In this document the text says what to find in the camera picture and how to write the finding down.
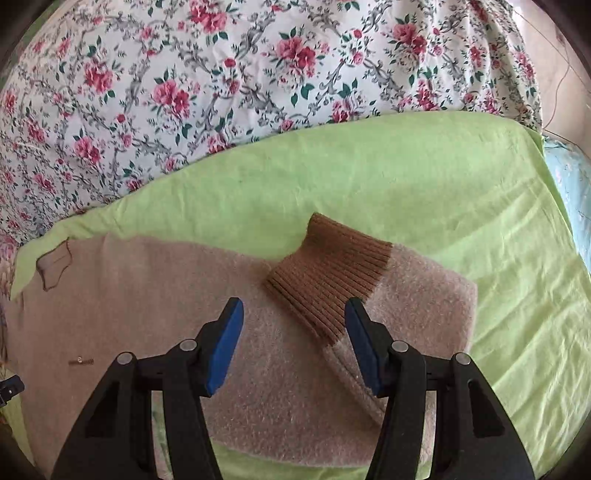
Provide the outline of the floral quilt pink roses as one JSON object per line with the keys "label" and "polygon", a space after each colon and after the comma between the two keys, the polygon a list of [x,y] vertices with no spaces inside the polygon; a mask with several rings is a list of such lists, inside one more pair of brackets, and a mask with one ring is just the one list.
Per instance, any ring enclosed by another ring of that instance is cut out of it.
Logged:
{"label": "floral quilt pink roses", "polygon": [[1,290],[56,222],[225,149],[410,111],[540,130],[504,1],[58,1],[1,70]]}

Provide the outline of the beige sweater brown cuffs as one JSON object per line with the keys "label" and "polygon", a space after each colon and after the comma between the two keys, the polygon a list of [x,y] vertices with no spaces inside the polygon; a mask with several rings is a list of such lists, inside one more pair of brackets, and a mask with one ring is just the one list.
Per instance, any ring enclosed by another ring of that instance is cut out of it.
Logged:
{"label": "beige sweater brown cuffs", "polygon": [[363,385],[345,305],[363,300],[393,338],[448,358],[467,349],[478,290],[400,244],[321,214],[279,262],[185,242],[67,239],[40,257],[5,306],[8,360],[24,381],[34,459],[50,473],[114,357],[162,354],[242,299],[228,377],[204,403],[211,438],[305,466],[358,467],[376,448],[386,403]]}

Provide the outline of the light blue patterned pillow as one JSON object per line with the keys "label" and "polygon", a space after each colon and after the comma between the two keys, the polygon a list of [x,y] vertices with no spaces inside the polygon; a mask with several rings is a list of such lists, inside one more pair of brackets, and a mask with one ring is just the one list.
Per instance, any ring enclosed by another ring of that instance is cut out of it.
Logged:
{"label": "light blue patterned pillow", "polygon": [[590,270],[590,159],[575,144],[552,136],[543,136],[543,148],[546,165],[565,205],[576,250]]}

